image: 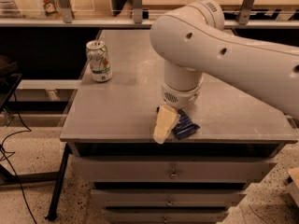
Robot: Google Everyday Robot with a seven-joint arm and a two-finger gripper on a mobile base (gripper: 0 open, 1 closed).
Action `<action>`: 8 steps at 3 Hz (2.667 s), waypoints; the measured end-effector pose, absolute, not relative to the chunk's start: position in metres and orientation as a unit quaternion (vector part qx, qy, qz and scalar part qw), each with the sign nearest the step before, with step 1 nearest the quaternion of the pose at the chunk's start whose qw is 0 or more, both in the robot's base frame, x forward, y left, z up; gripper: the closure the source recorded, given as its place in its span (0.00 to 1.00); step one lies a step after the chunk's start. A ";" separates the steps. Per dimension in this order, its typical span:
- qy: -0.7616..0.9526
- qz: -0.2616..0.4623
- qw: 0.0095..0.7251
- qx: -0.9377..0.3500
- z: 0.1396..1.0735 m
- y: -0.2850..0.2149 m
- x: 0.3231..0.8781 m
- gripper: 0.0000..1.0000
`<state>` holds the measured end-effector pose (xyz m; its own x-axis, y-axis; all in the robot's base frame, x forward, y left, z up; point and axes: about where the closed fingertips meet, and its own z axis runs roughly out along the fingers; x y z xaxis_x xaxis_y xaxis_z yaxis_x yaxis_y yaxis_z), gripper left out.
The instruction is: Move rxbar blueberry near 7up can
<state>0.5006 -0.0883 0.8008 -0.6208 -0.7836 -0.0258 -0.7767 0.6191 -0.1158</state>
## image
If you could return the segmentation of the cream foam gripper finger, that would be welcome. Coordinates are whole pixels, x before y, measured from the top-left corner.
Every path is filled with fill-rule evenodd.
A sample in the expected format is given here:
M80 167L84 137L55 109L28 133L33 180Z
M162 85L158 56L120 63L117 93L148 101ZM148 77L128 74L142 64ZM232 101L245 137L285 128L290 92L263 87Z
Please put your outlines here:
M161 105L159 107L156 126L153 133L153 139L158 144L163 144L171 131L178 124L180 114L170 105Z

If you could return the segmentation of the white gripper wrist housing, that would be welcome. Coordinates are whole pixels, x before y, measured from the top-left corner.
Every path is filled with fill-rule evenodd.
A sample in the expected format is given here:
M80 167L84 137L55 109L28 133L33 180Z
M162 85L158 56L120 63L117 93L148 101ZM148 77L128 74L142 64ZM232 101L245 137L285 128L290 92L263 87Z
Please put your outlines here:
M171 88L165 82L162 83L162 98L175 109L184 109L193 104L199 96L203 84L203 77L200 76L197 86L190 91L178 91Z

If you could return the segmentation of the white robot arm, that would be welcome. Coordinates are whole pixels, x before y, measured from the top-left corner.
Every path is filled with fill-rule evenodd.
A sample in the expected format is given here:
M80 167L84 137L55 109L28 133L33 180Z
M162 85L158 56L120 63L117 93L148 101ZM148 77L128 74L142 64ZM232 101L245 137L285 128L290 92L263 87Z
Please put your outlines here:
M217 2L197 0L164 13L149 40L164 59L162 97L171 107L194 103L207 73L299 119L299 49L226 33Z

